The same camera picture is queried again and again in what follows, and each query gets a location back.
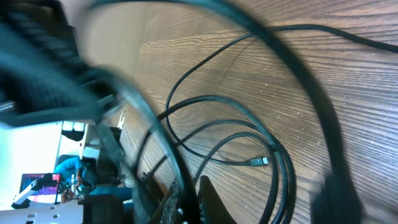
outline computer screen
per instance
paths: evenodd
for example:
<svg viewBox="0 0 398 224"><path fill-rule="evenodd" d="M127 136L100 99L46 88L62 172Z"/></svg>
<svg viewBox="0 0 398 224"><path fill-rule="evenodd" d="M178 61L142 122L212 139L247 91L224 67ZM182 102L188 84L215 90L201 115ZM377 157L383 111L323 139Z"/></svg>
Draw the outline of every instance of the computer screen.
<svg viewBox="0 0 398 224"><path fill-rule="evenodd" d="M44 174L23 174L19 193L26 189L34 180L39 180L44 177ZM28 197L29 200L41 203L54 203L58 194L58 187L60 183L60 174L52 174L52 180L56 180L54 186L42 187L34 194Z"/></svg>

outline wood grain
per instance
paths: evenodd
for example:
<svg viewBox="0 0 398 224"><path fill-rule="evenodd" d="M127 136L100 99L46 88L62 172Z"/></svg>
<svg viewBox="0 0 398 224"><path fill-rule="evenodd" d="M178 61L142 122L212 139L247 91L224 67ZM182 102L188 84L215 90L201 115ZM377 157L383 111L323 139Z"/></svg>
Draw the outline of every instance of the wood grain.
<svg viewBox="0 0 398 224"><path fill-rule="evenodd" d="M344 29L373 40L398 44L398 5L375 0L284 0L234 1L268 24L322 24ZM128 13L123 6L114 13ZM127 80L147 93L157 113L174 83L187 70L216 49L245 34L245 31L210 12L179 4L134 3L128 8L132 37L115 34L113 44L125 52L119 57ZM112 20L92 28L94 39L107 28L119 26ZM278 32L297 52L322 83L333 101L343 130L346 156L355 186L368 211L368 222L397 223L398 215L398 55L352 43L320 31ZM96 45L106 44L102 37ZM105 56L91 47L92 57L118 64L117 52ZM313 107L285 65L255 38L244 40L194 72L172 99L216 94L245 104L288 150L297 175L297 203L292 223L310 223L309 203L329 170L325 140ZM130 107L122 144L131 159L147 128ZM179 136L199 125L220 118L243 119L234 109L219 103L199 103L181 109L170 119ZM198 134L188 145L206 154L229 134L244 130L224 125ZM201 159L181 150L192 173ZM164 155L155 140L147 146L142 170L150 170ZM216 158L245 160L267 155L253 139L227 144ZM174 172L166 162L156 173L169 186ZM209 163L208 175L227 209L238 223L257 223L269 193L271 168L231 167Z"/></svg>

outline white wall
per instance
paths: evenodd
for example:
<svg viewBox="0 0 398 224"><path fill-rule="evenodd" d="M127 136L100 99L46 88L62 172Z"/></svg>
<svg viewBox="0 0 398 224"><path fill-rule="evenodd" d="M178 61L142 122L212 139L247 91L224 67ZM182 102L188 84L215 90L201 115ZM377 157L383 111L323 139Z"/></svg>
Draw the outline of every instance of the white wall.
<svg viewBox="0 0 398 224"><path fill-rule="evenodd" d="M0 210L11 208L22 174L53 172L62 122L7 129L0 124Z"/></svg>

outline person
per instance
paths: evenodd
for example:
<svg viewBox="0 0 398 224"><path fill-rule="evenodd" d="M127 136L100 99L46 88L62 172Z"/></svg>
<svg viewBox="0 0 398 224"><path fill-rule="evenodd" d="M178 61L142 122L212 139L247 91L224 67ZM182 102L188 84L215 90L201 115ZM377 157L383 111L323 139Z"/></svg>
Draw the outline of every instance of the person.
<svg viewBox="0 0 398 224"><path fill-rule="evenodd" d="M90 195L113 195L116 196L118 199L122 201L127 201L132 199L132 188L131 187L97 187ZM61 194L61 203L70 202L75 198L75 194L70 190L67 189ZM124 209L133 208L134 204L132 202L124 203Z"/></svg>
<svg viewBox="0 0 398 224"><path fill-rule="evenodd" d="M61 162L55 168L54 173L61 174L64 184L72 184L72 174L75 175L74 183L76 183L76 187L79 187L84 182L90 184L96 182L96 175L84 169L84 165L78 156Z"/></svg>

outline wooden table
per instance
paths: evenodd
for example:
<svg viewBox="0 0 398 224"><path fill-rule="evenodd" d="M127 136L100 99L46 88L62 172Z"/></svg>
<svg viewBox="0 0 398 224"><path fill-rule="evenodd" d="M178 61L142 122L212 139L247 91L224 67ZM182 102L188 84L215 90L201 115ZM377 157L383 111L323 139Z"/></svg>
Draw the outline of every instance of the wooden table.
<svg viewBox="0 0 398 224"><path fill-rule="evenodd" d="M398 44L398 4L375 0L238 1L269 25L322 24L373 40ZM216 49L246 33L242 28L196 7L180 4L128 3L105 9L87 35L88 57L113 64L147 93L157 113L164 110L174 83ZM278 32L322 83L343 130L352 177L370 222L398 220L398 55L352 43L320 31ZM198 95L234 98L252 110L288 150L297 175L297 203L292 223L310 223L310 199L329 169L325 140L313 107L285 65L255 38L225 50L198 69L177 90L172 104ZM129 156L146 129L126 107L121 137ZM179 136L220 118L242 119L219 103L199 103L171 116ZM224 125L200 133L188 145L206 154L240 126ZM201 159L181 150L192 173ZM142 170L164 155L153 140ZM253 139L233 141L216 158L241 161L267 155ZM221 166L210 162L203 175L213 182L238 223L257 223L269 193L271 169ZM157 172L168 187L174 177L169 162Z"/></svg>

